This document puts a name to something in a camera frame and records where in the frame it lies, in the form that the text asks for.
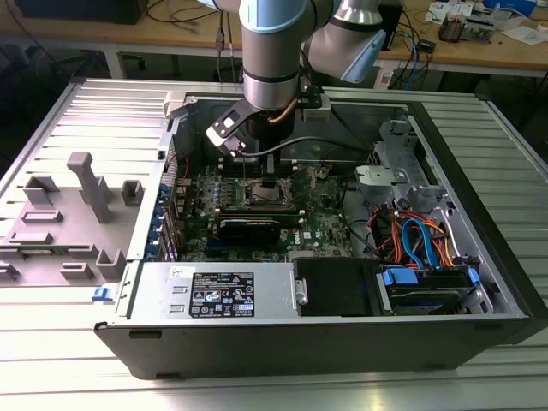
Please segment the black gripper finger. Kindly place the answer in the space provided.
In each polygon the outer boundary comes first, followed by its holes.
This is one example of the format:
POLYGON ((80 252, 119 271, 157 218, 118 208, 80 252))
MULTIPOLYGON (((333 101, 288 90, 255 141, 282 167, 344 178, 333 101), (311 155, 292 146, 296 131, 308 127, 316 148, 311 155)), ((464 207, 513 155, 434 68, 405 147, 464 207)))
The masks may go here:
POLYGON ((280 174, 280 151, 271 151, 262 157, 262 187, 274 188, 280 174))

